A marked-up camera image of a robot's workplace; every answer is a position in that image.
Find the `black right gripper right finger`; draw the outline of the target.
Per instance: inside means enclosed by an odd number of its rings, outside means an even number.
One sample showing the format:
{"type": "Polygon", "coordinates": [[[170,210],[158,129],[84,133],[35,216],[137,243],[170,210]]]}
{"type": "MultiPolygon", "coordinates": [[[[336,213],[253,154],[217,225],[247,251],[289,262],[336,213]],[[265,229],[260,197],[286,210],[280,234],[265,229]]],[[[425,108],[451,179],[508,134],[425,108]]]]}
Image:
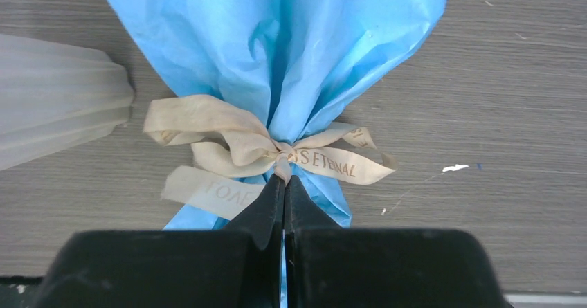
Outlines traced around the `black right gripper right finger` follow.
{"type": "Polygon", "coordinates": [[[343,228],[293,176],[285,189],[289,307],[506,307],[490,259],[470,233],[343,228]]]}

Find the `blue wrapping paper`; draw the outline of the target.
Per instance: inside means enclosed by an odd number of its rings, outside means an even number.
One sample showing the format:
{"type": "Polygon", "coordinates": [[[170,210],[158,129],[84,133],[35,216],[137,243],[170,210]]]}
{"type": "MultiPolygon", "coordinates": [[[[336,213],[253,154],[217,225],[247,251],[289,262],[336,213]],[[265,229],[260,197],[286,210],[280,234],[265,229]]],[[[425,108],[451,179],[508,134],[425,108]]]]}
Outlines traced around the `blue wrapping paper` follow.
{"type": "Polygon", "coordinates": [[[178,96],[250,111],[277,141],[325,129],[424,43],[447,0],[107,0],[178,96]]]}

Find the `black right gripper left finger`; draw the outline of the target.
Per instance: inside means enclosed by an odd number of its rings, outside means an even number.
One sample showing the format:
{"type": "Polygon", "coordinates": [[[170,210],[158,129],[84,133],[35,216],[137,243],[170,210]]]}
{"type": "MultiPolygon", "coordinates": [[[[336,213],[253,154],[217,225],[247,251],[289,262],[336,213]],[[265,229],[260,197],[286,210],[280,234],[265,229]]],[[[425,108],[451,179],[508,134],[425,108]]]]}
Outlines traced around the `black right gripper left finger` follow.
{"type": "Polygon", "coordinates": [[[219,230],[76,233],[50,266],[35,307],[279,307],[285,183],[219,230]]]}

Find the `beige printed ribbon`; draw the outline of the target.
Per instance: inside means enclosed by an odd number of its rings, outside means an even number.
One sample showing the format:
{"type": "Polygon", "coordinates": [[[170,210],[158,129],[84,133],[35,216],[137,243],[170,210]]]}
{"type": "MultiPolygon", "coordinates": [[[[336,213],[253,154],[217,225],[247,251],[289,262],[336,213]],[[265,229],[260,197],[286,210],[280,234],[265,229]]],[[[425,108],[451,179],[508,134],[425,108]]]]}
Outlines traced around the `beige printed ribbon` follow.
{"type": "Polygon", "coordinates": [[[291,166],[354,185],[371,185],[397,170],[395,158],[377,163],[356,153],[375,150],[365,127],[332,123],[325,131],[293,144],[270,137],[249,111],[210,95],[166,98],[150,103],[143,131],[162,146],[189,145],[191,166],[180,166],[166,179],[163,199],[232,219],[253,203],[262,186],[243,178],[272,171],[285,182],[291,166]],[[335,148],[345,141],[352,150],[335,148]]]}

